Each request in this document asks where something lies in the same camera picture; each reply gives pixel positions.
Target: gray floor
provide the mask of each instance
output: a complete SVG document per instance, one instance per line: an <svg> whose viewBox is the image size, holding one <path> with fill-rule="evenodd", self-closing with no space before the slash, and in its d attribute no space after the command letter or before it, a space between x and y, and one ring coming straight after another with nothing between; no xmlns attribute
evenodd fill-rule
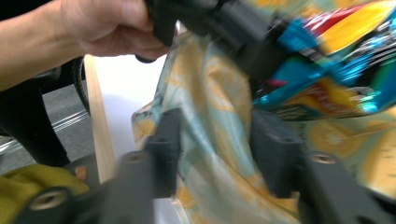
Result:
<svg viewBox="0 0 396 224"><path fill-rule="evenodd" d="M51 123L84 110L73 85L47 93L43 98ZM71 161L94 152L91 118L66 127L57 132L57 135ZM33 158L21 148L0 156L0 174L33 163Z"/></svg>

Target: wooden edge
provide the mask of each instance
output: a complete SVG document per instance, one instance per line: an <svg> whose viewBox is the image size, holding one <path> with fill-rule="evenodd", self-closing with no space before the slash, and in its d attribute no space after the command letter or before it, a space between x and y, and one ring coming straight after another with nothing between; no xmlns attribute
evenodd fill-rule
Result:
<svg viewBox="0 0 396 224"><path fill-rule="evenodd" d="M99 181L106 182L116 173L117 165L107 125L105 106L96 74L93 56L84 58L85 76L87 78L88 98L92 118L92 133L98 165Z"/></svg>

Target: white surface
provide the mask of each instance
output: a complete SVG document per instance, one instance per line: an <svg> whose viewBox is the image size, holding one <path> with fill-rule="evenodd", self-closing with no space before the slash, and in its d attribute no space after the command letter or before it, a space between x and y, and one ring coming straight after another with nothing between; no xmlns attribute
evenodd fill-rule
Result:
<svg viewBox="0 0 396 224"><path fill-rule="evenodd" d="M96 74L105 106L107 124L116 160L134 150L132 114L152 101L165 56L155 63L140 63L134 56L95 58ZM154 200L156 224L178 224L169 200Z"/></svg>

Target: hand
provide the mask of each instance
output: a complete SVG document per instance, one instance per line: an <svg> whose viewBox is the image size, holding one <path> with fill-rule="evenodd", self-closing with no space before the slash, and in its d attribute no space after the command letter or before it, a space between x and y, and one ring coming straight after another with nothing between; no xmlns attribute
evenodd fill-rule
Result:
<svg viewBox="0 0 396 224"><path fill-rule="evenodd" d="M168 48L152 35L144 0L59 0L65 29L85 53L157 59Z"/></svg>

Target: black fabric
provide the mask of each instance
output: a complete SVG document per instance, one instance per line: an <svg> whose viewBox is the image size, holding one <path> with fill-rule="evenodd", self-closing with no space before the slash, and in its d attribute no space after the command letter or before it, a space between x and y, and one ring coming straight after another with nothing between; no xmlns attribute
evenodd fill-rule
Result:
<svg viewBox="0 0 396 224"><path fill-rule="evenodd" d="M49 0L0 0L0 21L29 12Z"/></svg>

